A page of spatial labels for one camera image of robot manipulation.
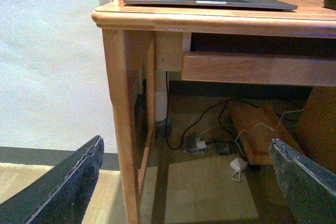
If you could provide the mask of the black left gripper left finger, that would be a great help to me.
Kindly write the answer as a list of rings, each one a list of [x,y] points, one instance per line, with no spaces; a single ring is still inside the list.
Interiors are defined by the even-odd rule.
[[[96,187],[104,141],[92,138],[1,204],[1,223],[82,223]]]

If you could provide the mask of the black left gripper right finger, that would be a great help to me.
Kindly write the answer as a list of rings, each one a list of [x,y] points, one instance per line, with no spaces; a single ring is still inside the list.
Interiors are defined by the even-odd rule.
[[[335,223],[335,174],[277,138],[269,154],[296,222]]]

